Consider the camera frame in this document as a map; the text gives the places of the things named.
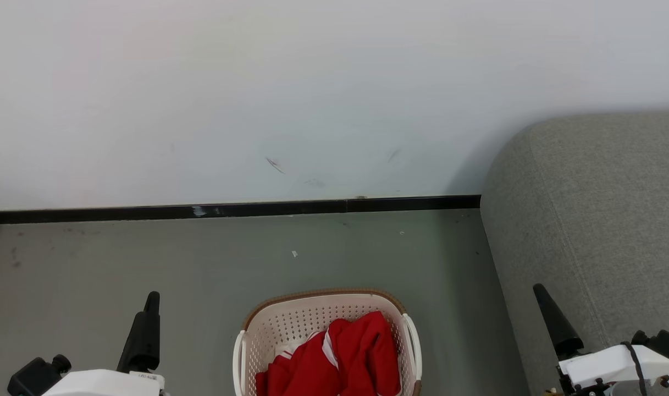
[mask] black strap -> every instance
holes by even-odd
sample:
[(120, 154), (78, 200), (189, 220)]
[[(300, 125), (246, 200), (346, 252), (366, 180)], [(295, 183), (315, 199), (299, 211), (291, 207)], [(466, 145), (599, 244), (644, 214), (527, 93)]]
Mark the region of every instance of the black strap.
[(628, 348), (628, 351), (630, 351), (630, 355), (633, 357), (633, 361), (635, 362), (635, 370), (638, 372), (638, 378), (640, 378), (640, 393), (642, 396), (646, 396), (646, 386), (644, 386), (642, 366), (640, 366), (640, 359), (638, 359), (638, 354), (635, 352), (635, 348), (633, 348), (633, 346), (627, 341), (623, 341), (620, 343), (620, 345), (625, 345)]

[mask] couch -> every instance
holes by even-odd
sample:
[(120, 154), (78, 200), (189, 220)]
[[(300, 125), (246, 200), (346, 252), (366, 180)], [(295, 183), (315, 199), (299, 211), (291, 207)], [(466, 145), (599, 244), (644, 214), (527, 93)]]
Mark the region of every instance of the couch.
[(535, 283), (586, 351), (669, 331), (669, 112), (528, 128), (493, 163), (482, 218), (532, 396), (560, 388)]

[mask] red clothing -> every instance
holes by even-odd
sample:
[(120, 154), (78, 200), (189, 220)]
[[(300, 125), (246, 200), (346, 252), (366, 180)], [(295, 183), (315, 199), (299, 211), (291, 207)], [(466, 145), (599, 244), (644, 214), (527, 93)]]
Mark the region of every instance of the red clothing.
[(337, 319), (256, 374), (258, 396), (397, 396), (400, 372), (390, 325), (379, 311)]

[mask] laundry basket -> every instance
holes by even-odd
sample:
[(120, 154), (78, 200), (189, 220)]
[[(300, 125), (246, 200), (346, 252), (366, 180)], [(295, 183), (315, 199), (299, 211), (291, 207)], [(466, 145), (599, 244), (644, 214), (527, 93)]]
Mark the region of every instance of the laundry basket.
[(400, 396), (418, 396), (422, 386), (422, 353), (417, 329), (402, 304), (374, 289), (308, 291), (264, 301), (251, 312), (234, 344), (236, 396), (256, 396), (256, 374), (266, 371), (276, 349), (314, 331), (326, 331), (337, 318), (349, 321), (380, 311), (390, 323), (400, 368)]

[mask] gray floor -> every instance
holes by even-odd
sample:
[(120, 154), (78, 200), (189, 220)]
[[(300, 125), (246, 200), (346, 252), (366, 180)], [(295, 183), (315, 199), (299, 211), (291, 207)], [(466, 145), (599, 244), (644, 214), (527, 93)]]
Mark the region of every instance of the gray floor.
[(528, 394), (479, 212), (453, 210), (1, 225), (0, 396), (36, 356), (115, 368), (151, 290), (168, 391), (234, 394), (247, 313), (335, 287), (402, 300), (422, 340), (424, 394)]

